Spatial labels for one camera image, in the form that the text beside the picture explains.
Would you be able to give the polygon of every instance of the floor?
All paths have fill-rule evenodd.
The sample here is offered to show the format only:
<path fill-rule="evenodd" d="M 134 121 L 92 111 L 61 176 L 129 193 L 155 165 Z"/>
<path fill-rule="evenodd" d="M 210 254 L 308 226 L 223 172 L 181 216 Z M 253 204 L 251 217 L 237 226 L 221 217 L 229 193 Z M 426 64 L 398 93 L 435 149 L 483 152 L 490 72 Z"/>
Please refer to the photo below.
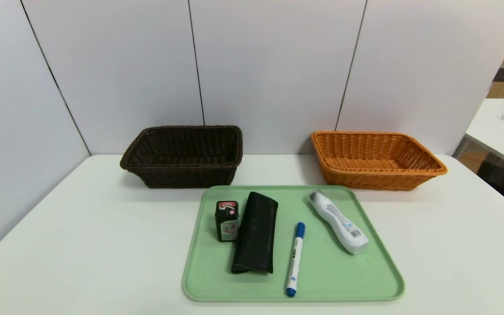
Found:
<path fill-rule="evenodd" d="M 478 169 L 480 169 L 480 165 L 482 165 L 483 160 L 486 159 L 486 155 L 486 150 L 474 143 L 471 143 L 466 152 L 460 156 L 460 163 L 464 164 L 464 166 L 477 174 Z"/>

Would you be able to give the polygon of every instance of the wicker basket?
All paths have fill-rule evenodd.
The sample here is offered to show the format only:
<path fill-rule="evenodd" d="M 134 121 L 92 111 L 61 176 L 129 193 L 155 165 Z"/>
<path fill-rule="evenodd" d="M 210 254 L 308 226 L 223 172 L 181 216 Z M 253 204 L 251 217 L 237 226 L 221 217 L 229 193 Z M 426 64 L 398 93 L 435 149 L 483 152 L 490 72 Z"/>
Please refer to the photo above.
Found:
<path fill-rule="evenodd" d="M 143 130 L 120 167 L 149 188 L 207 188 L 230 184 L 241 159 L 236 126 L 166 126 Z"/>
<path fill-rule="evenodd" d="M 447 169 L 414 138 L 402 133 L 319 131 L 312 134 L 328 184 L 409 191 Z"/>

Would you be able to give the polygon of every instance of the green tray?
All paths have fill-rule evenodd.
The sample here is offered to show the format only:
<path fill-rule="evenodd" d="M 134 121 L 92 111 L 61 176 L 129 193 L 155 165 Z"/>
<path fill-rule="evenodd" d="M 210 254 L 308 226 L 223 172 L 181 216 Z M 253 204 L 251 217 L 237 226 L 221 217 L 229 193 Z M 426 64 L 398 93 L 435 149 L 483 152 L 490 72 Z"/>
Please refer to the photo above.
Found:
<path fill-rule="evenodd" d="M 366 251 L 349 254 L 332 228 L 308 203 L 320 189 L 369 239 Z M 220 200 L 238 201 L 240 218 L 251 191 L 279 203 L 273 251 L 273 274 L 230 272 L 234 242 L 219 242 L 215 207 Z M 288 265 L 298 222 L 306 224 L 298 289 L 287 297 Z M 404 281 L 354 193 L 343 186 L 216 186 L 202 197 L 190 253 L 182 278 L 194 301 L 389 301 L 404 293 Z"/>

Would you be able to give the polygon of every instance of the white lotion bottle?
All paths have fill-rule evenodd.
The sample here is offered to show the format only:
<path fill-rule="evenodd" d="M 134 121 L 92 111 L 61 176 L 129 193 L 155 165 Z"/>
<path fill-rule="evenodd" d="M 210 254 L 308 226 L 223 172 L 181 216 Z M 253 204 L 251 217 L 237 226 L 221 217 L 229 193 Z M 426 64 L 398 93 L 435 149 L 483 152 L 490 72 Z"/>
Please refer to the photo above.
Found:
<path fill-rule="evenodd" d="M 357 255 L 366 249 L 368 238 L 365 233 L 346 218 L 330 198 L 316 189 L 308 194 L 308 200 L 316 212 L 330 223 L 340 243 L 348 252 Z"/>

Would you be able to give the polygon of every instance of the basket rim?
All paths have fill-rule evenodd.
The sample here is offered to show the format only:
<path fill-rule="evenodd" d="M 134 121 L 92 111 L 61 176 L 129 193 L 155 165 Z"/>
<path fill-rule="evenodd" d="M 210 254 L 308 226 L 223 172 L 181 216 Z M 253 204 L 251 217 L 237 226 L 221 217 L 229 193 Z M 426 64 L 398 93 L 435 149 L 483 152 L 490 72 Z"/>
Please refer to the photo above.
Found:
<path fill-rule="evenodd" d="M 326 157 L 322 154 L 322 148 L 316 139 L 316 136 L 319 134 L 346 134 L 346 135 L 373 135 L 373 134 L 386 134 L 392 136 L 401 136 L 407 138 L 412 141 L 420 150 L 422 150 L 425 154 L 430 156 L 438 165 L 439 168 L 433 169 L 376 169 L 376 168 L 337 168 L 328 161 L 326 161 Z M 324 164 L 328 170 L 333 170 L 340 173 L 347 173 L 348 175 L 414 175 L 414 176 L 430 176 L 435 177 L 439 175 L 444 175 L 448 172 L 446 166 L 434 155 L 432 154 L 426 147 L 424 147 L 421 143 L 419 143 L 415 138 L 409 136 L 408 134 L 404 134 L 401 132 L 356 132 L 356 131 L 316 131 L 311 135 L 312 143 L 316 150 L 316 155 L 318 156 L 318 161 Z"/>
<path fill-rule="evenodd" d="M 146 133 L 151 130 L 161 130 L 161 129 L 229 129 L 234 130 L 237 133 L 237 156 L 236 159 L 220 164 L 168 164 L 168 165 L 148 165 L 148 164 L 129 164 L 128 160 L 138 148 L 140 142 Z M 192 169 L 230 169 L 234 167 L 238 167 L 242 161 L 242 130 L 238 128 L 238 126 L 160 126 L 160 127 L 149 127 L 143 129 L 136 137 L 136 139 L 129 145 L 128 149 L 122 156 L 120 160 L 120 167 L 133 171 L 141 171 L 141 170 L 169 170 L 169 169 L 184 169 L 184 170 L 192 170 Z"/>

